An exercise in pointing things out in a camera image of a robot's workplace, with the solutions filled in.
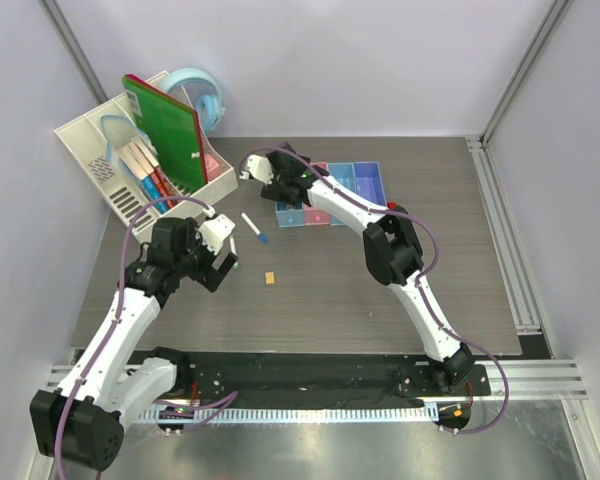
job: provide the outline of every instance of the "blue sorting tray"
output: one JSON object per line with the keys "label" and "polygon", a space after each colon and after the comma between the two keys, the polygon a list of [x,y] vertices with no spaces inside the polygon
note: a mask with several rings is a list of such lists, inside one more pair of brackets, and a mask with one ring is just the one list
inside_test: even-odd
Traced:
{"label": "blue sorting tray", "polygon": [[[327,169],[333,178],[346,187],[347,190],[355,193],[356,179],[353,163],[330,163],[327,165]],[[331,225],[344,225],[344,223],[332,215]]]}
{"label": "blue sorting tray", "polygon": [[356,192],[362,198],[378,205],[386,206],[380,165],[378,162],[356,162],[353,164],[356,182]]}
{"label": "blue sorting tray", "polygon": [[279,227],[304,227],[302,203],[289,207],[284,202],[276,202],[276,220]]}

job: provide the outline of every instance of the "marker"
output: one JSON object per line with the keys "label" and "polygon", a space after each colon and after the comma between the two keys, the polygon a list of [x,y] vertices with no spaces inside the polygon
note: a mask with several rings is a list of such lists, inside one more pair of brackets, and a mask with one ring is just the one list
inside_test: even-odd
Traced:
{"label": "marker", "polygon": [[[233,233],[229,235],[229,248],[231,249],[231,253],[233,253],[236,257],[238,256],[238,252],[236,251],[236,241],[233,238]],[[233,264],[233,268],[238,268],[238,262]]]}
{"label": "marker", "polygon": [[245,222],[247,222],[247,225],[249,225],[249,227],[251,228],[251,230],[253,230],[253,233],[255,233],[258,238],[260,240],[262,240],[262,243],[267,243],[269,240],[267,239],[266,235],[264,233],[262,233],[260,230],[258,230],[258,227],[256,227],[255,223],[253,223],[251,221],[251,219],[249,217],[247,217],[247,214],[242,212],[240,214],[240,216],[243,218],[243,220]]}

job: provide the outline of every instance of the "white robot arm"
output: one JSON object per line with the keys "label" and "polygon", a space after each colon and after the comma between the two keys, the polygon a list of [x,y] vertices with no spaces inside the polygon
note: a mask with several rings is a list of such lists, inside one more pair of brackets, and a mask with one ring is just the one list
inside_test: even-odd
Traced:
{"label": "white robot arm", "polygon": [[[213,263],[235,224],[225,215],[200,226],[191,218],[163,218],[153,227],[151,243],[125,270],[124,307],[116,316],[120,292],[77,365],[53,392],[38,391],[30,412],[38,449],[54,456],[59,417],[77,381],[78,390],[63,435],[67,460],[98,471],[115,459],[124,432],[138,415],[166,393],[182,394],[192,383],[188,355],[158,347],[138,370],[120,381],[138,340],[156,319],[169,296],[189,277],[214,292],[237,257],[230,253],[216,270]],[[95,360],[86,378],[84,366]]]}
{"label": "white robot arm", "polygon": [[[295,153],[288,144],[283,148]],[[431,363],[440,367],[438,379],[441,386],[451,387],[462,381],[473,366],[473,356],[466,345],[440,328],[416,286],[418,281],[437,319],[445,329],[453,332],[426,276],[421,275],[422,248],[411,222],[374,213],[386,211],[387,206],[376,205],[346,191],[326,170],[314,168],[320,171],[328,184],[319,180],[298,160],[278,150],[267,156],[249,156],[242,178],[262,182],[263,198],[291,205],[302,201],[334,215],[361,236],[369,272],[379,283],[389,287],[409,313]],[[346,191],[353,202],[337,193],[338,190]],[[407,213],[399,205],[395,205],[394,209]]]}

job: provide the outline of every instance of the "wooden tabletop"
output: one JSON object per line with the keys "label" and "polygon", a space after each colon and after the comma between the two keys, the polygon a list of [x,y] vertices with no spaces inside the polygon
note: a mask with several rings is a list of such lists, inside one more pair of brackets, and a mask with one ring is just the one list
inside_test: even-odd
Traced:
{"label": "wooden tabletop", "polygon": [[[250,149],[280,139],[217,139],[214,147],[237,165]],[[296,138],[291,145],[313,161],[380,163],[385,192],[431,225],[442,247],[429,274],[454,328],[494,353],[519,354],[511,311],[477,186],[462,138]],[[397,298],[367,272],[362,239],[344,226],[279,228],[274,204],[256,182],[216,205],[236,223],[239,268],[217,292],[183,281],[138,344],[180,350],[311,353],[423,353]],[[269,237],[263,244],[240,218],[245,211]],[[417,228],[425,263],[431,243]],[[112,216],[73,346],[84,348],[102,322],[117,283],[124,228]],[[137,251],[137,244],[132,247]],[[275,284],[266,286],[265,272]]]}

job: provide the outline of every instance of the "white plastic caddy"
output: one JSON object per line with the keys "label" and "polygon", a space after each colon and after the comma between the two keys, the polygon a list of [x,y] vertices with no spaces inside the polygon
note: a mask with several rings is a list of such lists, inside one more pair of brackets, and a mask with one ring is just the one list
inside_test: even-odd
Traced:
{"label": "white plastic caddy", "polygon": [[[147,83],[157,87],[158,82],[166,75],[168,75],[168,72],[161,72],[147,80]],[[184,89],[179,94],[186,97]],[[100,117],[103,115],[123,116],[133,123],[133,114],[131,113],[131,106],[129,105],[126,93],[118,95],[112,100],[79,116],[59,127],[55,132],[100,191],[111,209],[128,227],[131,218],[133,218],[143,205],[148,203],[148,200],[142,190],[125,172],[120,171],[106,161],[107,141],[100,126]],[[123,122],[109,122],[107,124],[107,134],[114,148],[128,143],[132,136],[135,135],[135,133],[131,134],[131,128],[125,128],[124,125],[116,125],[118,123],[123,124]],[[205,153],[210,154],[216,159],[220,164],[222,173],[216,179],[197,190],[194,195],[203,202],[214,205],[238,188],[238,181],[233,167],[211,147],[204,133],[202,134],[202,141]],[[182,189],[178,190],[183,195],[191,194],[191,192]],[[153,224],[159,218],[196,217],[201,213],[202,207],[193,202],[179,202],[165,214],[160,214],[158,210],[151,207],[138,219],[133,229],[133,234],[139,242],[148,242],[151,240]]]}

